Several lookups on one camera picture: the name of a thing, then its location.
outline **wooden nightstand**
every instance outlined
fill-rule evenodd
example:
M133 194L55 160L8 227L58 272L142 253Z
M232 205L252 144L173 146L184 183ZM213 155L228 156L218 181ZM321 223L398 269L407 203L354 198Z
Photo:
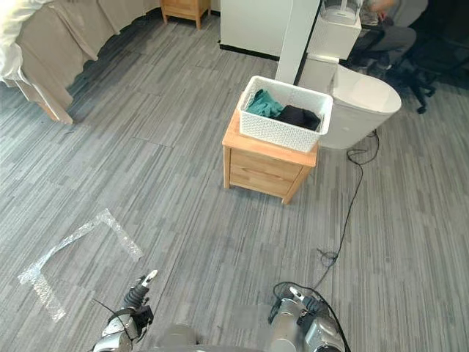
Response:
M168 23L168 17L187 18L196 22L197 29L202 27L200 17L208 10L210 15L210 0L161 0L163 21Z
M240 134L240 112L234 111L223 138L224 186L249 188L282 198L288 204L316 166L317 144L297 152Z

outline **tape marking on floor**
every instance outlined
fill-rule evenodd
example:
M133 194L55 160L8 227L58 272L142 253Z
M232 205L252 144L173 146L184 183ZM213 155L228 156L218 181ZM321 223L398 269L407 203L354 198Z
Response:
M54 294L51 286L48 284L41 269L50 258L61 249L78 239L88 235L99 224L106 224L117 236L121 246L130 255L134 262L138 261L144 254L140 248L129 238L125 230L120 226L116 219L111 215L109 209L105 209L96 217L87 222L85 225L77 229L72 235L63 239L58 245L54 246L47 254L43 255L37 262L32 263L23 273L18 276L22 285L30 283L36 292L39 300L47 309L49 315L54 322L62 319L66 312Z

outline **white laundry basket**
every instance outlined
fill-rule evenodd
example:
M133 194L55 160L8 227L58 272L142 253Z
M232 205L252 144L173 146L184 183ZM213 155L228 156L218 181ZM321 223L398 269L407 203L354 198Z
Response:
M283 106L292 105L314 112L321 119L317 131L247 112L246 109L259 89L267 90L272 98ZM313 149L319 138L328 132L332 102L330 95L254 76L238 105L241 115L240 133L307 153Z

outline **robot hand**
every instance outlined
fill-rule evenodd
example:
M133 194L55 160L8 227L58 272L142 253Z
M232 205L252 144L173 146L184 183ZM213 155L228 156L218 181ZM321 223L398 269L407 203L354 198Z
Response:
M108 320L101 340L93 352L131 352L133 341L142 338L148 326L153 322L153 313L145 305L148 298L149 283L155 278L157 270L140 278L135 287L131 287L124 297L121 310L115 312Z
M350 352L322 296L304 296L290 287L274 308L269 317L273 325L269 352Z

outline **bed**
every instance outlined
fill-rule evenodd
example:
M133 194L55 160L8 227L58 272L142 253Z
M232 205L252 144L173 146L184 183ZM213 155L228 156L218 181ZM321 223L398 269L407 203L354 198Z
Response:
M71 124L67 91L104 43L160 0L0 0L0 80Z

